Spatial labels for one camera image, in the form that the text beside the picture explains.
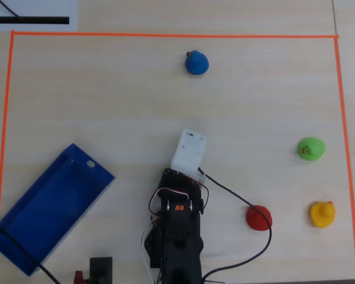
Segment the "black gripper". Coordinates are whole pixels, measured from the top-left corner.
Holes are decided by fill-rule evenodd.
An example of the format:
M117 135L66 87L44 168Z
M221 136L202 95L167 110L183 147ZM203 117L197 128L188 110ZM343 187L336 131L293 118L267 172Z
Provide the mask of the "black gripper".
M198 182L171 168L164 169L161 176L161 187L182 192L199 192L201 190Z

